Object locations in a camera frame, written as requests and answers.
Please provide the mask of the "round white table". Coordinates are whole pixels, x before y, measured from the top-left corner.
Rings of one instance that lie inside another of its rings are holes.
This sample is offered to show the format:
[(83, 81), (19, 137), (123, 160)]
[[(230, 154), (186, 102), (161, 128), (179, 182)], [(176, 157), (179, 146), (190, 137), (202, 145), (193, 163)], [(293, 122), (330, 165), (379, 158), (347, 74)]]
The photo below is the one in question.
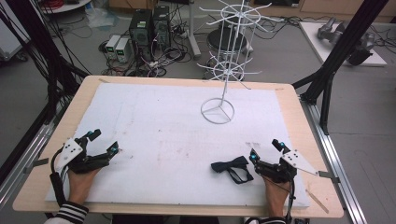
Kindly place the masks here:
[(59, 7), (41, 7), (40, 9), (45, 14), (62, 13), (62, 12), (74, 10), (74, 9), (77, 9), (77, 8), (85, 7), (91, 1), (92, 0), (78, 0), (77, 4), (66, 4), (66, 3), (63, 3)]

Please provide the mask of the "person's left hand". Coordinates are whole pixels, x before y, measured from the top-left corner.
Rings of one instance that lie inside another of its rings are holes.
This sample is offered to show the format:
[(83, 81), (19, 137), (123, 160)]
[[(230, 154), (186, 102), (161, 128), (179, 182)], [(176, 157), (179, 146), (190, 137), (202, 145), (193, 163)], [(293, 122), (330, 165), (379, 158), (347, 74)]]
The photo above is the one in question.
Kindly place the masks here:
[(89, 196), (90, 189), (99, 169), (88, 172), (87, 174), (76, 174), (68, 171), (69, 197), (68, 201), (83, 205)]

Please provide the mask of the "person's right hand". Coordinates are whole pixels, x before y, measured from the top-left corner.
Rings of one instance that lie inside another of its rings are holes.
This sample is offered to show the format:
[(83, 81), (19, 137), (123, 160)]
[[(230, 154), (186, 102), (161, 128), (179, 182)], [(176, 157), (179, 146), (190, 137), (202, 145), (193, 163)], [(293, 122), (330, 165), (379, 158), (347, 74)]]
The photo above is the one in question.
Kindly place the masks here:
[(284, 204), (290, 192), (290, 182), (275, 183), (269, 177), (263, 178), (269, 217), (282, 217)]

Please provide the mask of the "grey metal stand leg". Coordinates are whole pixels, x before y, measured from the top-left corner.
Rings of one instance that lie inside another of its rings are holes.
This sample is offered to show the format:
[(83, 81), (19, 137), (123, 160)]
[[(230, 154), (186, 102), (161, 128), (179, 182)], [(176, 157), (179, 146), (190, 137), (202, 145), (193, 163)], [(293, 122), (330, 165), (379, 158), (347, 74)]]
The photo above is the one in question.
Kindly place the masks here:
[(188, 4), (189, 4), (189, 30), (187, 34), (191, 45), (192, 58), (194, 60), (199, 60), (202, 56), (202, 53), (199, 49), (198, 43), (194, 35), (194, 0), (188, 0)]

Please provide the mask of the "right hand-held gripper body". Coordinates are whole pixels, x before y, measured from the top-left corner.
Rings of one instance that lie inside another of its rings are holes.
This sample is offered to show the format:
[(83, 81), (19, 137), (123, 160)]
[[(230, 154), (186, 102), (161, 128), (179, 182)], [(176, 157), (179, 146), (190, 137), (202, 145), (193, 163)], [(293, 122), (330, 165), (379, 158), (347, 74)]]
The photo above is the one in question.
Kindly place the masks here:
[(298, 151), (292, 150), (280, 156), (278, 163), (269, 163), (260, 160), (254, 165), (254, 170), (258, 175), (271, 178), (276, 183), (291, 182), (297, 175), (298, 170), (302, 170), (311, 175), (318, 175), (308, 160)]

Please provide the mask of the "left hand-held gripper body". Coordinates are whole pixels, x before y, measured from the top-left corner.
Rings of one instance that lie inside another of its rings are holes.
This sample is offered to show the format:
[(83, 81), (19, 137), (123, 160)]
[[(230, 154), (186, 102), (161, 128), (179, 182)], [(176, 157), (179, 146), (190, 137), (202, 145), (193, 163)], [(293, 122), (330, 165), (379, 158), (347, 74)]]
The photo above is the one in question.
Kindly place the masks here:
[(94, 137), (69, 138), (55, 154), (55, 171), (61, 173), (69, 169), (75, 174), (87, 174), (108, 166), (111, 160), (111, 149), (108, 148), (105, 153), (90, 156), (87, 152), (87, 145), (92, 140)]

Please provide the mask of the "black round stool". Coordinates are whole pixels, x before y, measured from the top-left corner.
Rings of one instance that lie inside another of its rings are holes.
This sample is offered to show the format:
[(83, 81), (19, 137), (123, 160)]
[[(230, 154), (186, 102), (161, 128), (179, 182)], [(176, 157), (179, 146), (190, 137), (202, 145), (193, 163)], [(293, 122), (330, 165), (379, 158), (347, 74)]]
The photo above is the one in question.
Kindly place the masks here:
[(220, 53), (241, 51), (244, 53), (252, 51), (246, 37), (231, 28), (217, 29), (207, 35), (206, 43), (210, 49)]

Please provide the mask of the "aluminium rail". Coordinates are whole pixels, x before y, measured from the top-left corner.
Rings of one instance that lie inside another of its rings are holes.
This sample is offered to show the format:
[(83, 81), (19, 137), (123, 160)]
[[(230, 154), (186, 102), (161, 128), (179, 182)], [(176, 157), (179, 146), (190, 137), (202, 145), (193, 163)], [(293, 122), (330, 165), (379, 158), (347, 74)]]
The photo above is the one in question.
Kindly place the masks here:
[(7, 205), (10, 197), (33, 168), (47, 161), (47, 159), (40, 159), (40, 154), (50, 140), (65, 110), (64, 105), (57, 104), (54, 116), (49, 118), (49, 106), (45, 105), (0, 167), (0, 211)]
[(301, 101), (301, 105), (312, 126), (313, 134), (318, 139), (319, 149), (322, 152), (325, 163), (335, 178), (334, 185), (337, 193), (341, 196), (341, 204), (348, 214), (349, 220), (352, 224), (368, 224), (332, 139), (319, 125), (320, 113), (318, 107), (303, 101)]

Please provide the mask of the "white bench power supply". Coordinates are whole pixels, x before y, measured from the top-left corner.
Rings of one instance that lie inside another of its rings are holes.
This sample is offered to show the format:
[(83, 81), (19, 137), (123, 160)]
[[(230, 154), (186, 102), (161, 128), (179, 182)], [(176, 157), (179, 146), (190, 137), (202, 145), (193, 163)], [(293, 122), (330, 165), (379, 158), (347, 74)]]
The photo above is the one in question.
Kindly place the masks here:
[(120, 40), (120, 35), (111, 36), (110, 39), (106, 43), (106, 52), (114, 53), (119, 40)]
[(129, 61), (131, 49), (129, 39), (127, 37), (122, 37), (119, 40), (118, 45), (116, 46), (116, 54), (120, 63), (127, 63)]

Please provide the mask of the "white foam mat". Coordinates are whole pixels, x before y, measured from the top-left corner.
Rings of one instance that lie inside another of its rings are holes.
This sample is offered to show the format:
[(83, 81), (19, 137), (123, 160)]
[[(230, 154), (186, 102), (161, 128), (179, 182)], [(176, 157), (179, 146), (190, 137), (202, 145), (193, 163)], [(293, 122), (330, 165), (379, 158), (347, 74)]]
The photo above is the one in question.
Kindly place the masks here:
[(91, 155), (118, 143), (120, 152), (96, 176), (91, 203), (242, 205), (265, 203), (264, 184), (233, 182), (211, 165), (256, 150), (275, 163), (273, 140), (290, 135), (274, 90), (102, 83), (75, 132), (101, 134)]

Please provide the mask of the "white board with grey robot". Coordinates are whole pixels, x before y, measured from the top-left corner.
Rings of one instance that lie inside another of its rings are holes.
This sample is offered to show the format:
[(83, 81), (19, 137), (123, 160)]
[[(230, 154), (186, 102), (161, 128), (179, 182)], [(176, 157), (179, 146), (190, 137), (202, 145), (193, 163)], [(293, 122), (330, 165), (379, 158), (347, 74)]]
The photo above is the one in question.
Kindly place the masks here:
[(349, 22), (337, 22), (330, 18), (327, 22), (302, 21), (300, 27), (311, 44), (318, 58), (324, 63), (331, 53), (338, 47), (351, 41), (346, 49), (344, 65), (382, 67), (387, 63), (374, 50), (375, 34), (364, 32), (360, 36), (351, 35), (348, 29)]

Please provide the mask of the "clear plastic bag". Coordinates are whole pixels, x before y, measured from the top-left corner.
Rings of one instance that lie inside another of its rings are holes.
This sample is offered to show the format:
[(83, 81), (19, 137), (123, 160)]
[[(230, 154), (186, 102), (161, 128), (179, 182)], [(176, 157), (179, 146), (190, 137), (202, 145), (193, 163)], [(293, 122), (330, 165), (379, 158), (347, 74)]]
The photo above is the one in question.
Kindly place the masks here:
[(119, 21), (119, 18), (113, 12), (105, 8), (86, 8), (85, 14), (90, 28), (113, 27)]

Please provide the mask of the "black metal frame stand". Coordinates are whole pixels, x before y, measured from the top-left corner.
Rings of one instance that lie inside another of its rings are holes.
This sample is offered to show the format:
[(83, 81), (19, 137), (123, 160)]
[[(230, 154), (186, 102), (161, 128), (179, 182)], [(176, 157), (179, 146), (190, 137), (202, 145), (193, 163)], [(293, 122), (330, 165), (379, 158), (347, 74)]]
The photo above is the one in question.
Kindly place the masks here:
[(26, 151), (28, 144), (33, 140), (33, 136), (38, 132), (43, 124), (49, 124), (56, 116), (56, 106), (65, 97), (74, 96), (77, 93), (79, 84), (77, 77), (85, 78), (90, 76), (89, 71), (84, 71), (67, 61), (58, 50), (52, 40), (47, 25), (39, 18), (36, 8), (36, 0), (5, 0), (10, 10), (20, 22), (26, 34), (30, 37), (27, 43), (18, 34), (17, 25), (13, 25), (12, 19), (6, 12), (0, 10), (0, 20), (14, 34), (21, 43), (22, 48), (34, 60), (39, 73), (48, 83), (48, 102), (37, 116), (31, 127), (25, 133), (21, 141), (13, 149), (6, 161), (0, 167), (0, 185), (10, 177), (11, 171), (16, 167), (21, 155)]
[[(362, 35), (375, 21), (388, 1), (389, 0), (364, 0), (351, 19), (347, 31), (351, 35)], [(328, 117), (332, 94), (332, 81), (347, 56), (347, 48), (350, 43), (351, 41), (348, 41), (343, 47), (338, 47), (334, 50), (318, 71), (292, 84), (294, 89), (309, 84), (306, 92), (301, 94), (301, 99), (309, 105), (315, 105), (318, 97), (323, 94), (319, 125), (326, 134), (329, 134)]]

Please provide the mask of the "black bow tie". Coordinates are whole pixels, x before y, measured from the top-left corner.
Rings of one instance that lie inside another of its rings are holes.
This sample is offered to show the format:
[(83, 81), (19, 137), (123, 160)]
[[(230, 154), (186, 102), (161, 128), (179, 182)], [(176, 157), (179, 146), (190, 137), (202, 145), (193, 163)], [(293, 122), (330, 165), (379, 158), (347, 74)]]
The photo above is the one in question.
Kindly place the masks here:
[[(237, 157), (232, 161), (213, 162), (211, 164), (211, 168), (213, 171), (219, 174), (227, 171), (233, 182), (238, 185), (245, 184), (254, 179), (254, 177), (248, 170), (248, 161), (244, 156)], [(246, 178), (243, 179), (242, 177), (240, 177), (239, 174), (236, 172), (236, 169), (245, 171)]]

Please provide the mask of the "thin wooden stick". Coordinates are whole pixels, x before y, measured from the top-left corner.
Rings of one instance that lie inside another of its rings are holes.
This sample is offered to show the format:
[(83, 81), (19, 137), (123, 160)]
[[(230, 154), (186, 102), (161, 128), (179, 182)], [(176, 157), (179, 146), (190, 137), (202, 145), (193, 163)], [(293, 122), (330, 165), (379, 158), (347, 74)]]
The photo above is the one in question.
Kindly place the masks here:
[(326, 213), (329, 214), (329, 209), (316, 197), (309, 189), (306, 189), (305, 192), (312, 198), (312, 200)]

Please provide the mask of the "white wire display rack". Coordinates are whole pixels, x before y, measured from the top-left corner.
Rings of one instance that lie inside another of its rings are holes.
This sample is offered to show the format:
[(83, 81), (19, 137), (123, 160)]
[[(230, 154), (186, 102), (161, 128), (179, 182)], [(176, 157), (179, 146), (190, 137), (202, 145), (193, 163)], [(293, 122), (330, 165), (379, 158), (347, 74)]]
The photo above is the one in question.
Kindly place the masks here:
[[(260, 25), (262, 19), (275, 22), (282, 21), (282, 19), (272, 19), (260, 13), (260, 9), (271, 6), (271, 3), (261, 7), (252, 7), (249, 0), (242, 0), (241, 4), (228, 4), (223, 0), (218, 1), (224, 5), (222, 9), (206, 10), (201, 8), (202, 11), (218, 12), (220, 15), (218, 20), (209, 22), (208, 25), (217, 25), (217, 29), (231, 28), (235, 30), (246, 37), (251, 48), (256, 30), (267, 32), (267, 29)], [(235, 115), (233, 104), (226, 99), (229, 82), (242, 83), (245, 75), (256, 75), (256, 72), (245, 71), (247, 64), (252, 60), (250, 57), (251, 51), (247, 53), (241, 51), (220, 53), (209, 49), (209, 54), (210, 57), (206, 64), (200, 64), (200, 67), (212, 75), (210, 80), (221, 81), (224, 87), (220, 97), (207, 99), (202, 103), (201, 114), (211, 123), (225, 124), (230, 122)]]

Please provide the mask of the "black computer tower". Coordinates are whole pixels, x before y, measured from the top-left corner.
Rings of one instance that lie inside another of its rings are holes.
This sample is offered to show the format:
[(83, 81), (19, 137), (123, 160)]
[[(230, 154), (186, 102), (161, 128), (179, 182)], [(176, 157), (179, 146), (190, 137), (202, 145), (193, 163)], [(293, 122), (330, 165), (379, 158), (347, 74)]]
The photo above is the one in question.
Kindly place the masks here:
[(153, 10), (154, 41), (160, 49), (171, 47), (170, 7), (156, 6)]
[(152, 12), (150, 9), (139, 8), (134, 12), (129, 32), (133, 42), (134, 51), (140, 52), (148, 61), (152, 59), (150, 44), (153, 39)]

